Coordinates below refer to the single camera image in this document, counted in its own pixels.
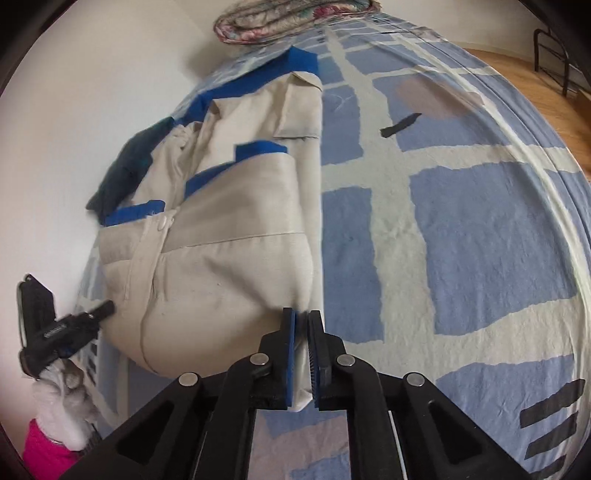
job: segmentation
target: pink object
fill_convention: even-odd
[[[59,479],[78,458],[78,453],[49,440],[39,429],[37,422],[31,420],[22,459],[37,480]]]

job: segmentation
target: white wall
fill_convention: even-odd
[[[21,449],[34,416],[20,371],[17,282],[32,273],[74,305],[96,223],[84,205],[122,144],[167,115],[228,52],[211,33],[230,0],[78,0],[0,97],[0,421]],[[453,41],[531,54],[517,0],[384,0]]]
[[[439,32],[464,48],[533,59],[543,24],[518,0],[382,0],[387,14]]]

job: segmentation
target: floral blanket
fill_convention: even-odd
[[[266,44],[336,17],[378,12],[375,0],[245,0],[226,10],[213,30],[224,43]]]

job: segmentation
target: blue and white bedsheet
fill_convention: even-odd
[[[252,51],[174,116],[291,45],[319,55],[324,84],[327,331],[378,371],[424,373],[535,478],[559,478],[591,406],[580,167],[494,69],[385,14]],[[94,248],[79,308],[104,296]],[[82,356],[104,433],[169,382],[106,342]],[[260,412],[249,477],[349,478],[344,414]]]

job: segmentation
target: black tape strip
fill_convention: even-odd
[[[524,408],[519,414],[519,425],[521,428],[528,427],[534,423],[544,420],[561,408],[569,407],[576,402],[585,389],[585,380],[579,378],[574,382],[567,383],[555,394],[545,400],[538,402],[531,407]]]
[[[530,473],[532,480],[542,480],[544,478],[548,478],[550,475],[554,475],[555,473],[560,472],[562,467],[564,467],[564,461],[566,460],[566,455],[557,458],[554,462],[542,468],[542,470],[538,470],[537,472]]]
[[[419,118],[421,115],[421,113],[411,113],[409,116],[406,116],[402,120],[400,120],[396,125],[381,128],[379,133],[384,138],[391,137],[392,135],[400,132],[401,130],[410,127],[414,122],[417,121],[417,118]]]
[[[577,431],[577,416],[579,412],[576,411],[564,422],[558,425],[555,429],[550,430],[539,439],[534,440],[527,446],[525,452],[525,459],[532,458],[539,453],[547,452],[560,445],[567,438],[572,437]]]

